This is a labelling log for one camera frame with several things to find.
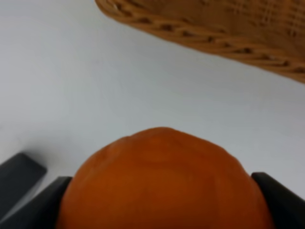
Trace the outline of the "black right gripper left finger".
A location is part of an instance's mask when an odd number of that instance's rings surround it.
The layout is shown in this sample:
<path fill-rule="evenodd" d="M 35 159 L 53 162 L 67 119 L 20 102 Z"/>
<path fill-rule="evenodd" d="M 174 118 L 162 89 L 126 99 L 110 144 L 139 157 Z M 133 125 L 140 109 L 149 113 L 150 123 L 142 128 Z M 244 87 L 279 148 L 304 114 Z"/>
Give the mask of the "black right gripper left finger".
<path fill-rule="evenodd" d="M 58 177 L 34 199 L 5 219 L 1 229 L 54 229 L 61 199 L 72 177 Z"/>

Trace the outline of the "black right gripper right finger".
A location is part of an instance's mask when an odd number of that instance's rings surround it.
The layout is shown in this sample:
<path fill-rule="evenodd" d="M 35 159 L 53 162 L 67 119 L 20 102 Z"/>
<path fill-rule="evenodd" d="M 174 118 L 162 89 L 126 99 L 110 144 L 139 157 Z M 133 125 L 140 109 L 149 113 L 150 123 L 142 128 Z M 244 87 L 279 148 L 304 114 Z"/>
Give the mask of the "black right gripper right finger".
<path fill-rule="evenodd" d="M 264 172 L 252 173 L 277 229 L 305 229 L 305 200 Z"/>

